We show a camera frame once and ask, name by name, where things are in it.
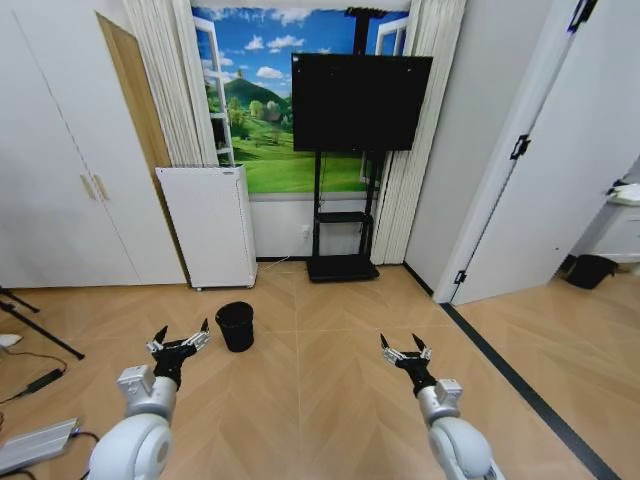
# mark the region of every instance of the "white curtain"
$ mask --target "white curtain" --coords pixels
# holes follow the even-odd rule
[[[124,0],[174,167],[218,165],[189,0]]]
[[[413,0],[404,55],[431,56],[433,63],[413,148],[388,155],[382,172],[371,260],[402,263],[431,144],[438,124],[466,0]]]

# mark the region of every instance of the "tv stand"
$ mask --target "tv stand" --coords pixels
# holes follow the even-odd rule
[[[307,271],[312,282],[349,282],[371,280],[380,276],[371,263],[373,244],[373,217],[371,207],[378,170],[385,152],[367,152],[367,162],[371,162],[367,201],[363,212],[320,212],[320,171],[321,152],[316,152],[313,189],[313,250],[307,260]],[[320,225],[323,223],[360,223],[360,247],[355,255],[320,255]]]

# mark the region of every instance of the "black trash can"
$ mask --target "black trash can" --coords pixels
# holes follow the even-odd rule
[[[604,280],[604,277],[614,275],[616,268],[618,264],[608,258],[580,255],[569,270],[567,282],[576,287],[592,290]]]
[[[225,305],[216,313],[216,323],[232,352],[244,352],[253,345],[253,308],[248,303]]]

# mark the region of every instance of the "white cabinet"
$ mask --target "white cabinet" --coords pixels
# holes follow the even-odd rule
[[[244,166],[156,172],[191,286],[252,287],[258,266]]]
[[[618,263],[640,262],[640,207],[607,203],[572,253],[600,255]]]
[[[138,283],[42,73],[4,12],[0,32],[1,284]]]
[[[0,284],[185,281],[95,11],[0,6]]]

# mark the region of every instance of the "flat screen tv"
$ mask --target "flat screen tv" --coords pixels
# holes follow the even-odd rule
[[[410,150],[431,61],[292,54],[293,149]]]

